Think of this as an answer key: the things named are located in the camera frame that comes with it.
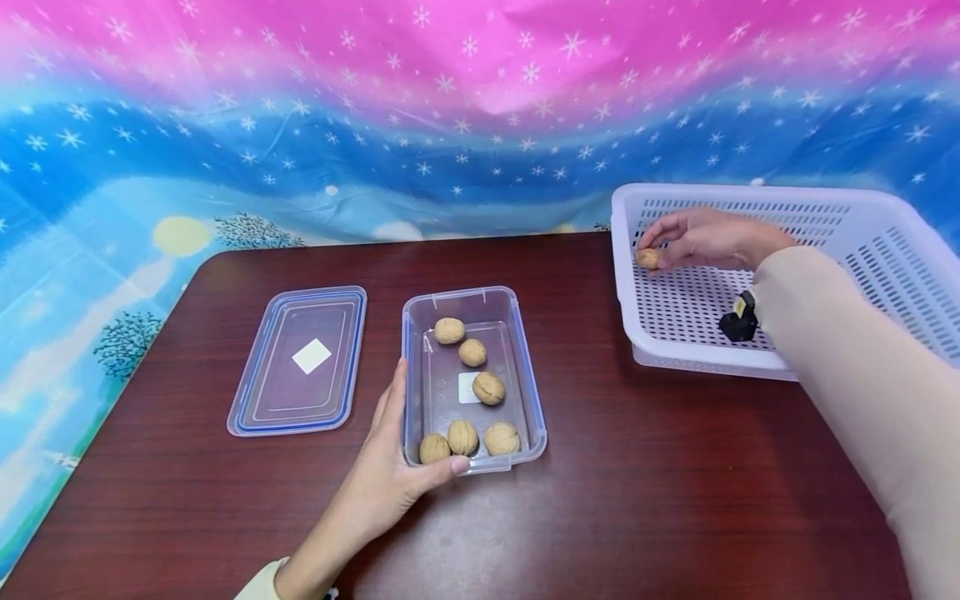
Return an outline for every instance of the backdrop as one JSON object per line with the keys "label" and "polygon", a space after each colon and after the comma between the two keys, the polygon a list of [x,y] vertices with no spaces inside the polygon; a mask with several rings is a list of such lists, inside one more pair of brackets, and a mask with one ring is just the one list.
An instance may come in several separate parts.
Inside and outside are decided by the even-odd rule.
{"label": "backdrop", "polygon": [[629,181],[880,189],[960,247],[956,0],[2,0],[0,37],[0,580],[216,252],[602,229]]}

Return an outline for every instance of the container lid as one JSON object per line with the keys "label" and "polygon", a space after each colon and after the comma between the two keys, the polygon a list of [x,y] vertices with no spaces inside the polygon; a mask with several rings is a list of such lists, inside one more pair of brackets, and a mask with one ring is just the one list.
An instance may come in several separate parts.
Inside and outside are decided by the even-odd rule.
{"label": "container lid", "polygon": [[353,401],[362,287],[284,292],[267,304],[227,417],[240,437],[336,429]]}

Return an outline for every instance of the black device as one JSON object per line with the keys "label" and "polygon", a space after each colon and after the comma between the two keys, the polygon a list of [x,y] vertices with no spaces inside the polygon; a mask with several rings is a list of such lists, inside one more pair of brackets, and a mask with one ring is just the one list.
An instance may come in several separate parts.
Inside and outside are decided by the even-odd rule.
{"label": "black device", "polygon": [[756,299],[750,290],[733,302],[733,312],[720,318],[720,330],[731,342],[751,342],[760,325],[756,319]]}

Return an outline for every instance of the brown table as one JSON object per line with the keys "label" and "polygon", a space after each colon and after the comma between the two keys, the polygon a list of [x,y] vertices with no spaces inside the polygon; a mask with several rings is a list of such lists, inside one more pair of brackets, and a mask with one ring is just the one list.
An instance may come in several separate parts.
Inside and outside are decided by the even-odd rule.
{"label": "brown table", "polygon": [[[267,301],[344,284],[370,296],[352,417],[231,437]],[[893,535],[798,386],[634,363],[600,233],[212,258],[2,597],[230,598],[296,546],[347,473],[403,303],[494,284],[519,296],[546,453],[425,498],[350,564],[342,597],[907,597]]]}

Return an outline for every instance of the beige sleeve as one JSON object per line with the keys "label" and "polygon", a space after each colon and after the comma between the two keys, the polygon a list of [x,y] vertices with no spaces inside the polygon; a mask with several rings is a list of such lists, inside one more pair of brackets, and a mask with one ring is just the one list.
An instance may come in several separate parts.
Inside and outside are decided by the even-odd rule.
{"label": "beige sleeve", "polygon": [[960,372],[811,248],[768,257],[756,312],[900,541],[916,598],[960,598]]}
{"label": "beige sleeve", "polygon": [[276,571],[287,562],[287,559],[273,561],[272,563],[260,569],[260,572],[253,576],[253,579],[247,583],[234,600],[280,600],[274,589],[274,578]]}

